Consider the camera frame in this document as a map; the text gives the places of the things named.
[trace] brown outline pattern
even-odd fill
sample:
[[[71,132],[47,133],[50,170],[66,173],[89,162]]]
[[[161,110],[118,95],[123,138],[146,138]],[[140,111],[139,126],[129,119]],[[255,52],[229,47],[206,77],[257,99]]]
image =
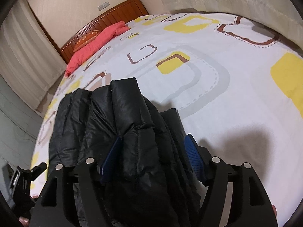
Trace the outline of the brown outline pattern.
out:
[[[85,69],[84,69],[82,72],[85,72],[93,63],[95,63],[96,60],[98,60],[102,55],[104,55],[104,53],[105,53],[106,51],[108,51],[110,48],[111,48],[111,46],[105,48],[105,49],[101,52],[101,55],[100,55],[98,58],[96,58],[95,60],[93,60],[92,62],[90,62],[89,64],[87,64],[87,65],[85,66]]]
[[[174,55],[172,55],[172,56],[166,58],[165,60],[160,61],[160,62],[156,65],[156,67],[160,66],[162,63],[164,63],[164,62],[166,62],[166,61],[169,61],[169,60],[171,60],[171,59],[173,59],[173,58],[178,58],[178,59],[179,59],[180,61],[182,61],[183,63],[186,63],[186,62],[189,61],[188,59],[185,59],[182,55],[174,54]]]
[[[125,39],[130,38],[130,37],[132,37],[134,35],[139,35],[139,33],[137,32],[137,33],[134,34],[134,33],[131,32],[131,35],[125,36],[125,37],[121,38],[120,41],[124,41]]]
[[[60,87],[58,88],[58,93],[56,94],[56,97],[57,97],[58,95],[60,95],[60,94],[69,86],[69,84],[73,81],[74,76],[75,76],[74,74],[70,75],[70,76],[67,78],[66,82],[63,84],[63,86],[60,86]]]
[[[101,73],[95,75],[94,78],[91,81],[89,81],[87,83],[87,85],[85,85],[85,87],[83,87],[83,89],[86,89],[95,79],[97,79],[99,77],[103,78],[103,77],[105,77],[105,75],[106,75],[105,72],[101,72]]]
[[[144,46],[143,48],[140,48],[139,51],[142,50],[142,49],[144,49],[144,48],[147,47],[147,46],[150,46],[151,48],[154,48],[154,51],[153,51],[151,54],[145,56],[144,58],[138,60],[137,62],[134,62],[134,61],[132,60],[132,58],[131,58],[131,53],[128,53],[128,54],[127,54],[127,58],[129,59],[129,61],[131,62],[131,64],[137,64],[137,63],[140,62],[141,60],[144,60],[144,59],[146,59],[147,57],[151,56],[151,55],[152,55],[153,53],[155,53],[155,52],[157,51],[157,49],[158,49],[157,47],[153,46],[152,44],[149,44],[149,45]]]
[[[151,18],[151,19],[149,19],[149,17],[147,17],[147,18],[144,19],[144,20],[147,20],[147,21],[148,21],[148,20],[152,20],[152,19],[158,18],[159,16],[162,16],[162,14],[159,14],[159,15],[157,15],[157,16]]]
[[[181,16],[181,17],[178,17],[178,18],[175,18],[175,19],[170,19],[170,20],[166,20],[166,19],[169,19],[170,17],[174,16],[175,14],[172,14],[171,16],[161,20],[161,22],[171,22],[171,21],[175,21],[177,19],[180,19],[180,18],[183,18],[184,16],[188,15],[189,13],[186,13],[185,15]]]
[[[44,128],[45,128],[45,126],[47,125],[47,123],[49,122],[49,124],[52,124],[52,121],[50,120],[54,115],[56,114],[56,111],[53,111],[52,112],[52,114],[49,116],[49,118],[45,121],[45,123],[41,126],[41,134],[43,134],[43,132],[44,132]],[[51,129],[48,129],[47,130],[47,132],[46,132],[46,134],[42,137],[42,138],[38,138],[37,139],[37,141],[38,141],[38,145],[40,145],[43,141],[44,141],[44,139],[49,135],[49,133],[50,133],[50,135],[52,135],[52,133],[53,133],[53,131],[51,131],[51,132],[49,132]]]
[[[267,46],[267,47],[269,47],[269,45],[270,45],[271,43],[273,43],[273,42],[279,40],[280,34],[278,34],[278,33],[275,32],[275,31],[271,31],[271,32],[275,35],[272,39],[269,39],[269,40],[267,40],[266,42],[262,42],[262,43],[254,42],[254,41],[251,41],[249,38],[246,38],[246,37],[242,37],[242,36],[236,35],[236,34],[234,34],[234,33],[232,33],[232,32],[226,32],[226,31],[224,31],[224,28],[225,28],[227,25],[239,25],[242,18],[243,18],[242,16],[237,16],[234,23],[230,23],[230,24],[221,24],[221,25],[219,25],[219,27],[216,28],[216,30],[217,30],[218,32],[223,33],[223,34],[228,34],[228,35],[230,35],[230,36],[232,36],[232,37],[234,37],[234,38],[236,38],[236,39],[239,39],[239,40],[242,39],[242,41],[246,41],[246,42],[249,43],[249,44],[253,44],[255,47],[256,47],[256,45],[258,45],[258,46]]]

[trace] quilted fabric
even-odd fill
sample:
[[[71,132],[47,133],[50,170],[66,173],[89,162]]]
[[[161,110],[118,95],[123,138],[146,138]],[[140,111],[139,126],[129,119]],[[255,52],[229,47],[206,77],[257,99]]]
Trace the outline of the quilted fabric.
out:
[[[175,109],[159,114],[135,78],[83,89],[61,101],[49,144],[49,173],[58,163],[76,166],[123,139],[104,202],[111,219],[131,226],[192,226],[199,212],[184,132]],[[78,217],[86,226],[75,184]]]

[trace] finger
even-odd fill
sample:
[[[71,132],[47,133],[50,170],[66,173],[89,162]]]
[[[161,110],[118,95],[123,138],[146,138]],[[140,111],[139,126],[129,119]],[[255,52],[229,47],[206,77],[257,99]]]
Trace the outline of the finger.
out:
[[[275,215],[277,217],[277,209],[276,209],[276,207],[274,205],[272,205],[272,209],[274,210],[274,213],[275,213]]]
[[[19,221],[20,221],[20,223],[22,223],[22,225],[23,225],[24,227],[29,227],[29,219],[24,218],[24,217],[20,217],[20,218],[19,218]]]

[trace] pink pillow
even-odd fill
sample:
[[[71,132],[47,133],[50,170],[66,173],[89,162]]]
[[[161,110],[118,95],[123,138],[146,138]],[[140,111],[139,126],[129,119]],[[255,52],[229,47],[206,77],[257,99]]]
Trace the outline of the pink pillow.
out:
[[[65,77],[71,75],[79,66],[81,66],[86,60],[92,57],[99,49],[101,49],[105,44],[107,44],[113,37],[121,35],[128,31],[130,28],[125,25],[124,21],[120,21],[105,28],[95,40],[85,45],[83,48],[79,49],[74,53],[71,60],[69,61],[66,71],[64,73]]]

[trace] light switch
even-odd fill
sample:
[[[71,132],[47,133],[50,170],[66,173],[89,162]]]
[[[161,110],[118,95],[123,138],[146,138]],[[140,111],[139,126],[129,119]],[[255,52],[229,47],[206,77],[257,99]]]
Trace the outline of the light switch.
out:
[[[105,3],[101,4],[101,5],[98,7],[98,9],[99,9],[99,11],[101,11],[102,9],[105,9],[105,8],[108,7],[108,6],[109,6],[109,2],[105,2]]]

